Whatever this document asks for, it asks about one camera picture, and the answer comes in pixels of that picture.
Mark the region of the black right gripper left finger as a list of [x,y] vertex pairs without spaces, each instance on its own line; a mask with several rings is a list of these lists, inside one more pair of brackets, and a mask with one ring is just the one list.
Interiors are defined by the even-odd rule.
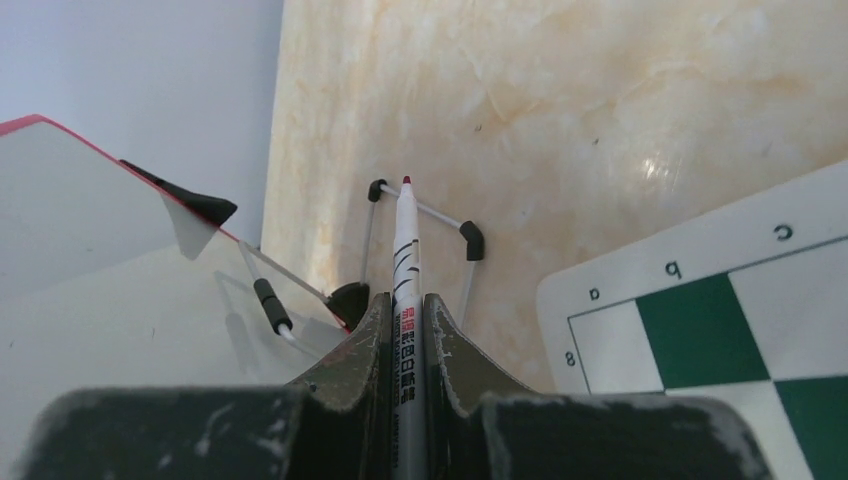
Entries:
[[285,384],[96,388],[52,401],[17,479],[387,479],[391,300]]

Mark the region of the purple cap whiteboard marker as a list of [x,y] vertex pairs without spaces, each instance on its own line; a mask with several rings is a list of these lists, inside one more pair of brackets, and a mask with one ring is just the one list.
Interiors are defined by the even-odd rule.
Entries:
[[396,202],[393,244],[394,479],[426,479],[426,382],[423,373],[422,295],[417,200],[406,176]]

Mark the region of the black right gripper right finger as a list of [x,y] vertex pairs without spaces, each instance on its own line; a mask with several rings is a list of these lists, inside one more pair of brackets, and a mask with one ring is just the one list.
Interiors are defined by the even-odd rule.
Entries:
[[769,479],[749,425],[729,405],[662,394],[536,392],[455,323],[423,306],[435,479]]

